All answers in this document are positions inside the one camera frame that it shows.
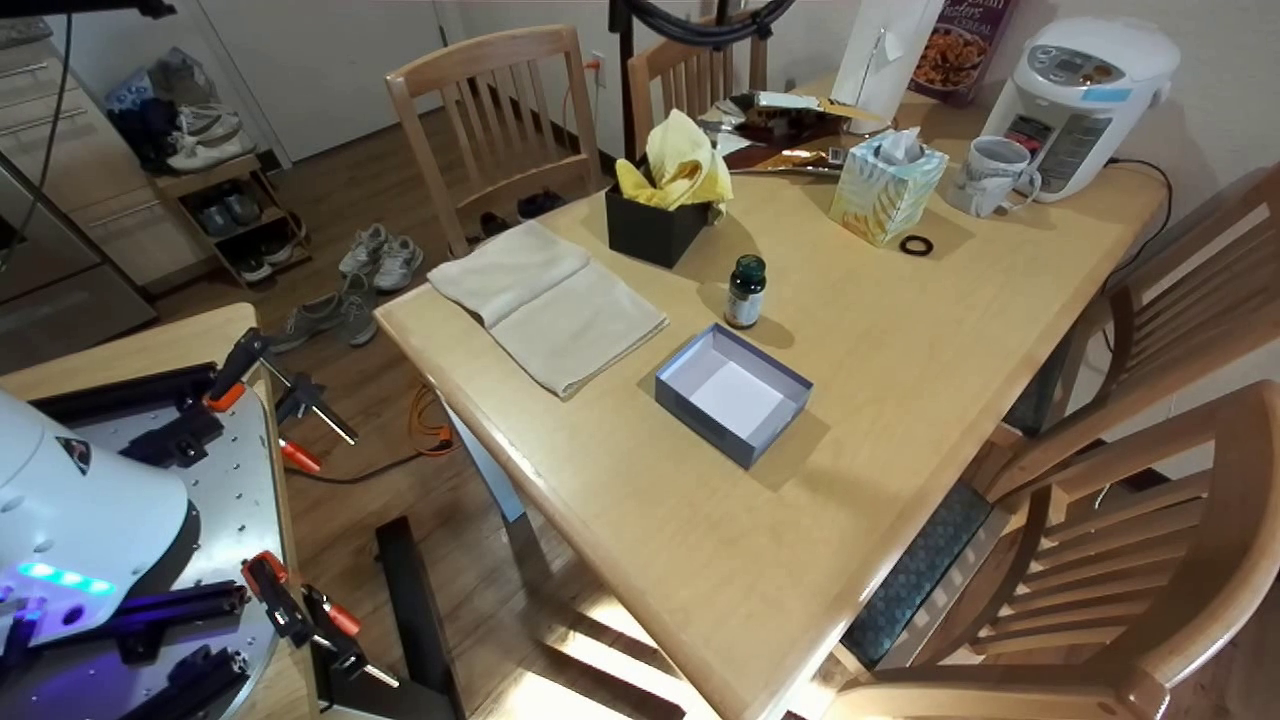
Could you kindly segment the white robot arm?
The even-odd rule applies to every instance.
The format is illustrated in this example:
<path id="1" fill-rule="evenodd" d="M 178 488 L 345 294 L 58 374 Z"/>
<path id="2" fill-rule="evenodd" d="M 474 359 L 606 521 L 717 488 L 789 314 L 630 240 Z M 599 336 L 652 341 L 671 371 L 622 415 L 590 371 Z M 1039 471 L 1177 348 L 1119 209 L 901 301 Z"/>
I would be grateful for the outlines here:
<path id="1" fill-rule="evenodd" d="M 164 558 L 193 517 L 178 475 L 0 397 L 0 630 L 82 634 Z"/>

